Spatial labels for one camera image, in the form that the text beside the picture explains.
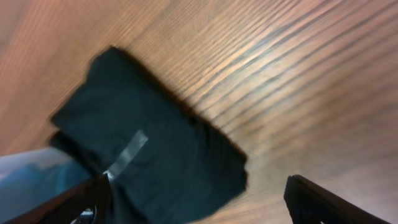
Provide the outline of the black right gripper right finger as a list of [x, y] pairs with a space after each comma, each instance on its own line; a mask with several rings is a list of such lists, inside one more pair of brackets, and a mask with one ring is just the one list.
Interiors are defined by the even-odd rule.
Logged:
[[284, 200], [293, 224], [388, 224], [301, 175], [287, 178]]

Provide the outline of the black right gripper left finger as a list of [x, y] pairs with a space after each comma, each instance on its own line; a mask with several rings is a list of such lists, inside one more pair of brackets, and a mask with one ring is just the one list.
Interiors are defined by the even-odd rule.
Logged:
[[106, 219], [111, 187], [106, 174], [98, 175], [6, 224], [101, 224]]

